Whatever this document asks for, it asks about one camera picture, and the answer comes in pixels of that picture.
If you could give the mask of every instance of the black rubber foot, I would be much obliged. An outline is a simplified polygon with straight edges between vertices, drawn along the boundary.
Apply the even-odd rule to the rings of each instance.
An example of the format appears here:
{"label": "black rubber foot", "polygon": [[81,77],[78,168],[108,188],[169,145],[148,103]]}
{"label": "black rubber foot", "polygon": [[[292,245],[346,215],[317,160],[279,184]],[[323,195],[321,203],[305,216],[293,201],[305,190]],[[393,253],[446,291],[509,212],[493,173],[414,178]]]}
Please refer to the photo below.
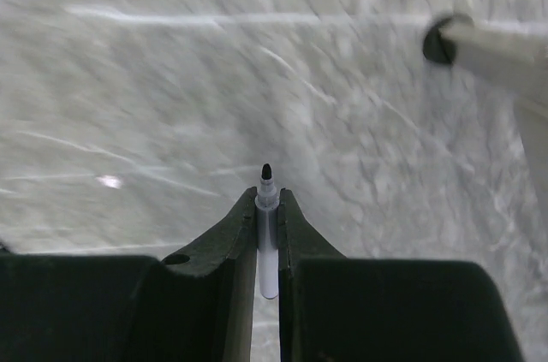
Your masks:
{"label": "black rubber foot", "polygon": [[446,66],[451,66],[455,62],[456,45],[442,39],[441,32],[439,31],[442,27],[454,21],[474,23],[469,16],[464,14],[450,14],[438,17],[428,29],[428,33],[426,33],[422,44],[422,53],[428,61]]}

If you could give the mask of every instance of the floor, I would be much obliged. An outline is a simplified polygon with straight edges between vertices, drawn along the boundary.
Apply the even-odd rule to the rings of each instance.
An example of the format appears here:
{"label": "floor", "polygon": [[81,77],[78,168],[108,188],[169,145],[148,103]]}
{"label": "floor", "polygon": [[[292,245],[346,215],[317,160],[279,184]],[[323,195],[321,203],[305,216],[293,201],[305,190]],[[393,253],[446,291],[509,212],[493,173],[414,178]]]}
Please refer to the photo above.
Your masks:
{"label": "floor", "polygon": [[[548,0],[0,0],[0,239],[162,257],[269,162],[343,253],[462,258],[548,359],[548,228],[510,95],[425,63],[433,15],[548,34]],[[279,360],[256,299],[252,361]]]}

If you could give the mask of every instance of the marker nib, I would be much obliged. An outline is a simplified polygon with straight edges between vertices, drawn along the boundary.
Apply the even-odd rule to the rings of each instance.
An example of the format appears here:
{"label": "marker nib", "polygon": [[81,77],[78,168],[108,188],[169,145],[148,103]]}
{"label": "marker nib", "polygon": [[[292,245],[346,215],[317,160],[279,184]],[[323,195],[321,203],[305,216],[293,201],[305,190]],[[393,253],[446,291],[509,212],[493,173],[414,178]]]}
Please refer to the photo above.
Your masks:
{"label": "marker nib", "polygon": [[266,163],[263,165],[263,170],[260,173],[260,177],[263,180],[271,180],[272,179],[272,168],[269,163]]}

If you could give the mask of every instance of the marker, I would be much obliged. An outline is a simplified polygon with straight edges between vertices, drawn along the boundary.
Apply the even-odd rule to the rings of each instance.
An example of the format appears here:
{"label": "marker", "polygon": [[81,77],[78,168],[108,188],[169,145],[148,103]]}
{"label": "marker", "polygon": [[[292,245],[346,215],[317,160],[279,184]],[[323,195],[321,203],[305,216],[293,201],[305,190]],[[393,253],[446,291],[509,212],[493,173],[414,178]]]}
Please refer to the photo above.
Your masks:
{"label": "marker", "polygon": [[266,163],[260,175],[255,198],[257,214],[257,248],[259,254],[259,288],[268,300],[277,297],[277,207],[280,200],[272,179],[271,166]]}

